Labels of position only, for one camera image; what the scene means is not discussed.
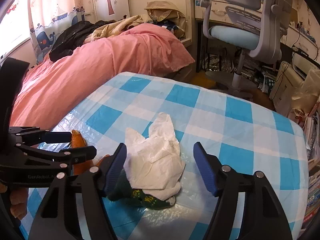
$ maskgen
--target blue chair seat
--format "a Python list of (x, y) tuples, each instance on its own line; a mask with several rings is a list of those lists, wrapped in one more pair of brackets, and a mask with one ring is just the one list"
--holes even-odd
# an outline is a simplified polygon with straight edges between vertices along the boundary
[(254, 50), (259, 43), (259, 36), (237, 28), (213, 26), (209, 33), (212, 37), (244, 49)]

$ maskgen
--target white tissue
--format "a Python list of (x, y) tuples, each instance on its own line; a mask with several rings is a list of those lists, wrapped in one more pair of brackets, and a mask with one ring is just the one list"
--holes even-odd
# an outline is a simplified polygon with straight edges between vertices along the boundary
[(124, 170), (132, 188), (142, 189), (162, 201), (179, 192), (178, 180), (186, 164), (180, 158), (180, 145), (168, 114), (158, 114), (147, 139), (127, 128), (125, 144)]

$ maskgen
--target black jacket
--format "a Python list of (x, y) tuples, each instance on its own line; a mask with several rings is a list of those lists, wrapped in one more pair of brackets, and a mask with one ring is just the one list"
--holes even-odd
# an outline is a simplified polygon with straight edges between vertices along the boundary
[(60, 34), (53, 45), (51, 52), (49, 53), (50, 60), (56, 62), (58, 59), (72, 55), (73, 50), (77, 47), (81, 47), (85, 38), (90, 33), (93, 33), (95, 29), (103, 25), (113, 22), (114, 21), (98, 21), (95, 24), (92, 24), (88, 21), (81, 21), (67, 28)]

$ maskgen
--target plastic table cover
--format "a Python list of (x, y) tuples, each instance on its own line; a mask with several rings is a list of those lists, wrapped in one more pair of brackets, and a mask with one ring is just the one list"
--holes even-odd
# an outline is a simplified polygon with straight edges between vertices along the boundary
[[(207, 153), (237, 172), (263, 171), (284, 208), (293, 239), (297, 238), (308, 195), (305, 139), (298, 125), (273, 111), (194, 85), (125, 72), (88, 96), (53, 131), (79, 130), (88, 144), (97, 148), (97, 162), (124, 142), (127, 127), (147, 137), (148, 127), (159, 112), (171, 116), (181, 157), (186, 162), (182, 189), (176, 205), (162, 211), (104, 199), (119, 239), (203, 238), (217, 198), (206, 190), (193, 158), (193, 145), (198, 141)], [(66, 144), (39, 147), (58, 151)], [(26, 238), (46, 190), (29, 190), (28, 214), (21, 223)], [(240, 193), (230, 239), (238, 237), (243, 208), (244, 193)], [(80, 194), (77, 209), (83, 238), (89, 240)]]

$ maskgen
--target window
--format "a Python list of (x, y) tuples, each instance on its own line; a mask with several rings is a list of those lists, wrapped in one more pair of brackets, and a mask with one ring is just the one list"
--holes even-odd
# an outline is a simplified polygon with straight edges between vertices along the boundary
[(14, 0), (0, 23), (0, 56), (30, 37), (28, 0)]

